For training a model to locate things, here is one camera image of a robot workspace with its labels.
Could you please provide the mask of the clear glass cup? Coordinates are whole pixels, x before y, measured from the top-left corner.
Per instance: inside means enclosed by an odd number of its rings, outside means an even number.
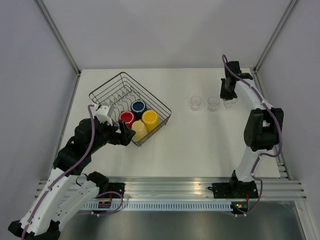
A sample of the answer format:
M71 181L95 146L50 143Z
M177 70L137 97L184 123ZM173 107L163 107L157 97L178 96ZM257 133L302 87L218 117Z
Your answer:
M201 109L202 103L203 103L203 101L202 101L202 98L200 96L197 96L197 95L192 96L190 98L190 109L192 111L196 112L196 111Z
M223 105L224 105L225 108L231 108L231 107L233 107L237 102L238 102L238 99L237 99L237 98L233 98L233 99L230 99L230 100L224 100L224 101L223 101Z
M210 96L207 99L207 110L209 112L216 112L219 110L220 100L215 96Z

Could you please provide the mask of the blue mug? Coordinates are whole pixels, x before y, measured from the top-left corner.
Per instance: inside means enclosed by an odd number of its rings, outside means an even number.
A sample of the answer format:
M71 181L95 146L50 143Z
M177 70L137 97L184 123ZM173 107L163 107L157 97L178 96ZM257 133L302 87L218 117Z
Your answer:
M148 110L146 103L143 100L136 100L130 106L131 112L137 120L142 118L145 111Z

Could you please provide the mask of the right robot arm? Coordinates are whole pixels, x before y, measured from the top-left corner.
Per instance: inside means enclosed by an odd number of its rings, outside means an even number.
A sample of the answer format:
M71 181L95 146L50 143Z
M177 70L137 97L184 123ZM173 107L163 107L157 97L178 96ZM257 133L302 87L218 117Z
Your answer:
M229 194L239 198L247 189L253 190L256 180L254 171L260 158L276 158L280 155L283 145L284 111L273 107L265 100L253 77L241 71L238 61L228 61L223 55L222 62L225 78L221 80L220 98L224 102L240 98L249 110L243 132L246 149L228 184Z

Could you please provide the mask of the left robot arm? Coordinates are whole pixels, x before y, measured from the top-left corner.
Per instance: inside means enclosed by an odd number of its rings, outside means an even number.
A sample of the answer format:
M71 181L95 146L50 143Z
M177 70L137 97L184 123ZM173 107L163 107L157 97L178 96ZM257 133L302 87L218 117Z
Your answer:
M97 118L79 122L74 135L63 147L50 172L49 179L28 213L12 221L8 230L22 240L57 240L68 221L94 197L109 193L109 179L94 171L66 201L65 193L92 161L94 154L106 144L127 146L135 132L124 121L119 126L101 123Z

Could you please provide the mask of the red mug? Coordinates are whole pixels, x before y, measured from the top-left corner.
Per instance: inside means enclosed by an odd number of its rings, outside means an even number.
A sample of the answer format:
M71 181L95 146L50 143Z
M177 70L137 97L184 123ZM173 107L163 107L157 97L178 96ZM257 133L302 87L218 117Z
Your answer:
M128 129L132 130L132 124L136 121L135 115L131 111L123 111L118 120L123 120Z

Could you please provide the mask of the pale yellow mug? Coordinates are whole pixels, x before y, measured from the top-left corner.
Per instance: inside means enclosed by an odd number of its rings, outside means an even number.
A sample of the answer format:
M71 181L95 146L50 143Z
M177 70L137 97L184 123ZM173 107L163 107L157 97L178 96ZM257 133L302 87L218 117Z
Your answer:
M131 129L135 131L135 135L132 137L132 140L134 142L140 141L142 138L144 138L148 134L147 128L141 120L135 121L132 124Z

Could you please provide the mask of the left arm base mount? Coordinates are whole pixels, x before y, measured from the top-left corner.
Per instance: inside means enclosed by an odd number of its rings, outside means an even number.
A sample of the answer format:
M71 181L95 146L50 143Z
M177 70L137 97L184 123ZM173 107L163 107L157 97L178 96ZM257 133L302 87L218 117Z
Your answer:
M107 192L107 194L101 195L98 198L99 199L107 199L107 201L113 200L113 199L120 199L121 195L124 196L125 193L125 186L126 184L124 182L110 182L108 184L108 187L103 191L103 193Z

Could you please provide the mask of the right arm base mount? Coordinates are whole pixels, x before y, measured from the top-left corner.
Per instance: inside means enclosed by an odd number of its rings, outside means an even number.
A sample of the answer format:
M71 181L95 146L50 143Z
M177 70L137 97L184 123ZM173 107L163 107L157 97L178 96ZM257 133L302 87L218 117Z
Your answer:
M215 199L257 199L259 197L257 185L251 182L217 182L207 187Z

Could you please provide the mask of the right frame post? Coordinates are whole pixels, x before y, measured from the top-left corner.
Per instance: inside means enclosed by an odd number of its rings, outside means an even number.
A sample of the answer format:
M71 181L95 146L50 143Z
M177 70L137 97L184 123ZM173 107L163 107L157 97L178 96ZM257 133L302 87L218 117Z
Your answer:
M256 64L252 68L254 74L257 74L260 68L262 67L266 57L268 56L269 52L271 51L272 47L276 43L278 37L282 33L285 25L287 24L288 20L290 19L292 13L294 12L299 0L290 0L287 7L285 8L281 18L279 19L275 29L273 30L267 44L265 45L260 57L258 58Z

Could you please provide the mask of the frame post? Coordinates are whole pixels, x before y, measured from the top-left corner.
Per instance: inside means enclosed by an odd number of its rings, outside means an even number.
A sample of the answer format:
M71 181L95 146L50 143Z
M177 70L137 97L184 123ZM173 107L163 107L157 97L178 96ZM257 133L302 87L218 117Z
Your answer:
M276 43L278 37L282 33L285 25L287 24L288 20L290 19L292 13L294 12L299 0L290 0L287 7L285 8L281 18L279 19L275 29L273 30L267 44L265 45L260 57L258 58L256 64L252 68L254 74L257 74L260 68L262 67L266 57L268 56L269 52L271 51L272 47Z
M79 77L81 74L81 70L78 67L74 57L72 56L61 32L59 31L53 17L51 16L45 2L43 0L34 0L33 1L40 11L42 17L44 18L49 30L52 32L55 40L57 41L59 47L61 48L64 56L67 58L69 64L71 65L73 71L75 72L76 76Z

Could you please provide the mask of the left frame post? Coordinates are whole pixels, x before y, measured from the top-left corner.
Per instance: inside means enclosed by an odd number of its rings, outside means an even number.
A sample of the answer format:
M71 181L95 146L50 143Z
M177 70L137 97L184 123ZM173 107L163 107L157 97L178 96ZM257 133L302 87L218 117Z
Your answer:
M42 17L44 18L49 30L52 32L55 40L57 41L59 47L61 48L64 56L67 58L69 64L71 65L73 71L75 72L76 76L79 77L81 74L81 70L78 67L74 57L72 56L61 32L59 31L53 17L51 16L45 2L43 0L34 0L33 1L40 11Z

